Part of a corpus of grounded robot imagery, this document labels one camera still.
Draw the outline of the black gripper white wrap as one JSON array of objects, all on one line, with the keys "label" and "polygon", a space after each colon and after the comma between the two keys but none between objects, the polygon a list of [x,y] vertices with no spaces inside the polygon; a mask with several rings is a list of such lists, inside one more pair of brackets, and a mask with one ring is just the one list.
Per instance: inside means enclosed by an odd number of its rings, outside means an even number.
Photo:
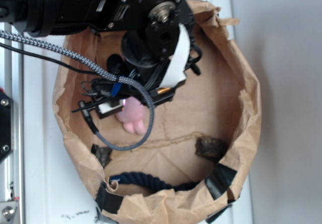
[{"label": "black gripper white wrap", "polygon": [[171,101],[176,89],[186,81],[191,68],[200,74],[199,51],[194,42],[194,16],[186,2],[158,3],[144,8],[139,4],[101,2],[100,16],[108,30],[124,31],[121,53],[107,58],[107,70],[141,83],[158,106]]}]

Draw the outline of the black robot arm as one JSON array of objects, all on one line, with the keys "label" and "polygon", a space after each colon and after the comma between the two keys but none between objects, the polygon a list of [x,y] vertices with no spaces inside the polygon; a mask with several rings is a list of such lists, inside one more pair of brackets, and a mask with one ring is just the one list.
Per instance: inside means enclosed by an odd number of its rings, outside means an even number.
[{"label": "black robot arm", "polygon": [[109,70],[97,69],[75,55],[100,76],[93,81],[93,104],[80,103],[84,119],[93,107],[136,97],[152,108],[170,101],[186,80],[186,70],[200,74],[200,52],[195,44],[195,20],[186,0],[1,0],[1,22],[17,34],[1,31],[3,39],[36,45],[71,56],[63,48],[40,41],[49,35],[70,35],[90,29],[95,33],[123,31],[119,57],[108,59]]}]

